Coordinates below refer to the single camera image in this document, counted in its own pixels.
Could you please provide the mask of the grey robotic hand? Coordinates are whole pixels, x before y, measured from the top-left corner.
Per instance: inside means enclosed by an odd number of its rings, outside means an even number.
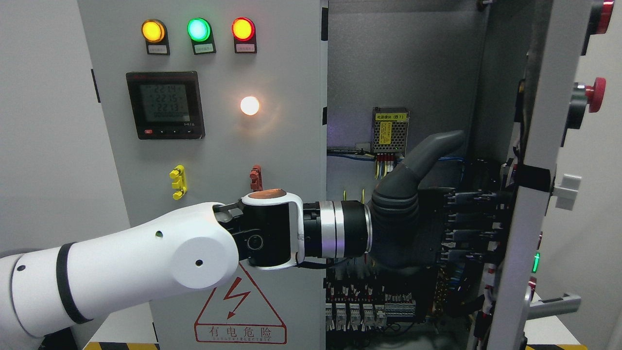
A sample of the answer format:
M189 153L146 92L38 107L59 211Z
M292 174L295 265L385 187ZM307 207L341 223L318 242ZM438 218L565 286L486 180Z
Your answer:
M383 268L402 270L433 264L434 234L421 214L418 187L435 163L457 150L465 133L455 130L426 137L375 187L369 202L371 257Z

